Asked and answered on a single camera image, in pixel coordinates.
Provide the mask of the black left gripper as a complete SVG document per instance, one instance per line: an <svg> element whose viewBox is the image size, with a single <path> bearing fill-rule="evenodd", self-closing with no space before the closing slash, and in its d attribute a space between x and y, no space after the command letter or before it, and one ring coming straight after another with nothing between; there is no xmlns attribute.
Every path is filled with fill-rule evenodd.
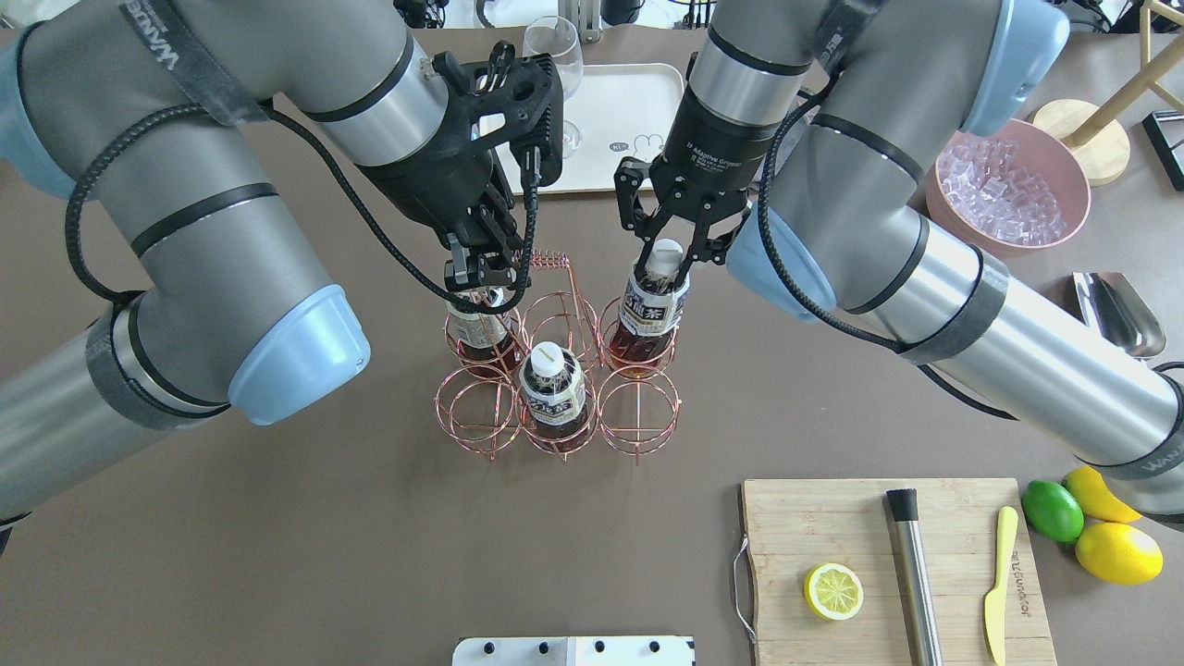
<svg viewBox="0 0 1184 666"><path fill-rule="evenodd" d="M427 145L380 164L363 149L356 166L407 219L431 228L450 252L448 292L529 288L525 241L509 214L511 190L494 152L427 155Z"/></svg>

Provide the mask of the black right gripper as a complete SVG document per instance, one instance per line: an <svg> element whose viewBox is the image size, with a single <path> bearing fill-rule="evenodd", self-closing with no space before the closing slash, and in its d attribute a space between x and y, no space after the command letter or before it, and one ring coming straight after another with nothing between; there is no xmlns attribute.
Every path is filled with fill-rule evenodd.
<svg viewBox="0 0 1184 666"><path fill-rule="evenodd" d="M643 241L635 269L646 269L655 241L673 216L694 228L673 282L676 290L689 282L694 262L723 265L751 209L746 190L772 136L773 124L735 124L710 111L678 111L651 164L623 156L616 168L616 199L622 228ZM651 214L638 196L646 179L657 197ZM735 228L713 239L712 228L733 216L740 219Z"/></svg>

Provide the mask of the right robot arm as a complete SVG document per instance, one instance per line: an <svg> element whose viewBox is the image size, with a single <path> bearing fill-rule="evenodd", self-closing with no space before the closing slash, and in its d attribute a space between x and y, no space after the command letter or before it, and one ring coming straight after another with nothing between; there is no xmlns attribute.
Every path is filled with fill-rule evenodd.
<svg viewBox="0 0 1184 666"><path fill-rule="evenodd" d="M726 263L805 319L948 374L1035 425L1143 517L1180 530L1180 382L916 209L955 132L1018 113L1068 41L1044 1L720 1L659 155L644 248L691 224L684 265Z"/></svg>

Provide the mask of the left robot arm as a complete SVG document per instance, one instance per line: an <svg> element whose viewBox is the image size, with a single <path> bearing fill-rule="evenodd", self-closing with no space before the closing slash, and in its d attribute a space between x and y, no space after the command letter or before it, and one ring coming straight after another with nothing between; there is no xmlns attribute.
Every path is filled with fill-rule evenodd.
<svg viewBox="0 0 1184 666"><path fill-rule="evenodd" d="M81 1L4 49L4 160L67 201L105 308L4 384L4 536L41 502L236 409L271 425L371 346L242 127L277 122L449 303L522 294L560 173L545 56L431 56L390 1Z"/></svg>

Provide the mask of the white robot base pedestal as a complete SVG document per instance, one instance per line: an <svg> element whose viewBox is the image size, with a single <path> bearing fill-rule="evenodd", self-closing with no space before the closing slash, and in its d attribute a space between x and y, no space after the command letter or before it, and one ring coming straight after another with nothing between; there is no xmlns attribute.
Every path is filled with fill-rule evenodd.
<svg viewBox="0 0 1184 666"><path fill-rule="evenodd" d="M571 635L468 638L451 657L452 665L695 665L691 636Z"/></svg>

